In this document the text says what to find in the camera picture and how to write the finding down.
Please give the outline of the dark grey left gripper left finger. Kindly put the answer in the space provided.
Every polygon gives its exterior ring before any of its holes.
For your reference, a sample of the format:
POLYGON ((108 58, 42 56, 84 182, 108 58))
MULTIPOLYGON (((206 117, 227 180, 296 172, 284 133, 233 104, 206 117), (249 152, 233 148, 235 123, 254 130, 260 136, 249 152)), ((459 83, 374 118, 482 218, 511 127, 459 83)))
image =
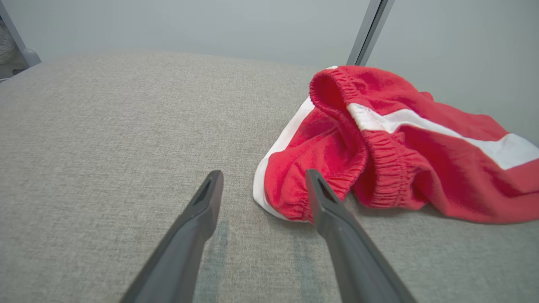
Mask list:
POLYGON ((211 171, 120 303, 192 303, 205 243, 216 230, 224 175, 211 171))

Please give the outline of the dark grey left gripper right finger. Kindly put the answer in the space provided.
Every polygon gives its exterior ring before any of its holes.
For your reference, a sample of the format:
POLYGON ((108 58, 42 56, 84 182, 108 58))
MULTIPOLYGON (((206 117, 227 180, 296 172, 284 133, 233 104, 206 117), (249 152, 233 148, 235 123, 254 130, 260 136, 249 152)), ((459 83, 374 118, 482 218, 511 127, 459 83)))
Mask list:
POLYGON ((417 303, 317 170, 305 174, 312 218, 325 239, 343 303, 417 303))

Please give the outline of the red shorts with white stripe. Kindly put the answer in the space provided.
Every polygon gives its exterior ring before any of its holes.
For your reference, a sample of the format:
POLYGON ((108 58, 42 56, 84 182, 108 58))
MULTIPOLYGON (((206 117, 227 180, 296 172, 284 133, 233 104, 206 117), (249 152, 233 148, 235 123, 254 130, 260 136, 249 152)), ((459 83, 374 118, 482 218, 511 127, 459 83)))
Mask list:
POLYGON ((539 147, 492 117, 436 102, 399 75, 363 66, 316 73, 310 93, 260 161, 254 201, 312 222, 306 171, 339 199, 492 224, 539 219, 539 147))

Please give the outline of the grey fabric sofa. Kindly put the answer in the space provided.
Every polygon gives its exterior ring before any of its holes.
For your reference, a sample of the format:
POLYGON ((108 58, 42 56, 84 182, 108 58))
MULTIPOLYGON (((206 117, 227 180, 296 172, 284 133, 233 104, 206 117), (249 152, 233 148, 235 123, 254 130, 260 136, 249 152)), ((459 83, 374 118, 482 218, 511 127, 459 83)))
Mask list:
POLYGON ((252 195, 319 70, 109 53, 0 82, 0 303, 119 303, 212 170, 223 201, 194 303, 341 303, 314 226, 252 195))

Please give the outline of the grey partition post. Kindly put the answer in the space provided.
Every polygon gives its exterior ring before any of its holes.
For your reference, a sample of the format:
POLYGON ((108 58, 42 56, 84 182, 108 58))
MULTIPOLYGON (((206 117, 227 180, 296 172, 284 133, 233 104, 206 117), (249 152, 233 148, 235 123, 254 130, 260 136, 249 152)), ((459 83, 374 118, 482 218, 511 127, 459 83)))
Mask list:
POLYGON ((395 0, 370 0, 347 65, 366 66, 395 0))

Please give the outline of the grey slanted frame leg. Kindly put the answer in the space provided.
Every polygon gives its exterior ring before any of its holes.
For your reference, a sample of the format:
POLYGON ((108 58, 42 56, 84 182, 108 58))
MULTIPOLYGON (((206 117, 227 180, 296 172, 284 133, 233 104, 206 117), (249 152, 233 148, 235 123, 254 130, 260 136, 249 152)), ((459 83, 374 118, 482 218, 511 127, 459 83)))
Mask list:
POLYGON ((39 58, 38 53, 35 52, 35 50, 33 49, 27 48, 27 46, 25 45, 21 35, 19 34, 18 30, 15 27, 15 23, 12 21, 12 18, 10 17, 3 3, 3 0, 0 0, 0 16, 4 20, 4 23, 6 24, 7 29, 10 31, 27 65, 29 67, 33 67, 37 64, 40 64, 42 60, 39 58))

